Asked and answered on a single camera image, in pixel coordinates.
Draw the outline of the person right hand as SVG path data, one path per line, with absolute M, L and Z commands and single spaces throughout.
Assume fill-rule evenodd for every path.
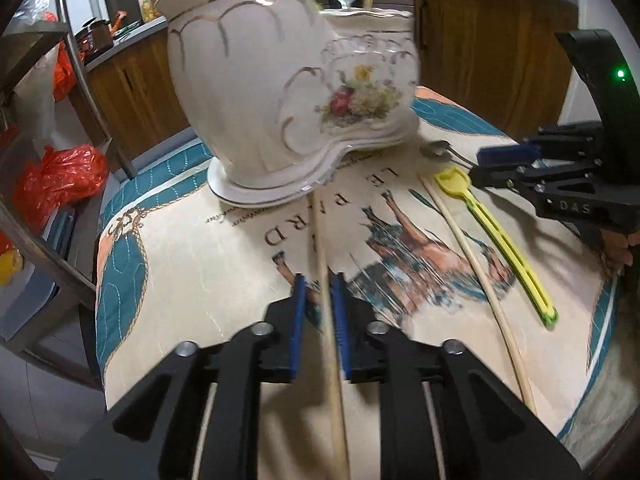
M 601 231 L 603 253 L 608 266 L 614 270 L 622 270 L 625 266 L 632 266 L 634 256 L 631 248 L 638 246 L 640 232 L 636 231 L 628 235 L 602 230 Z

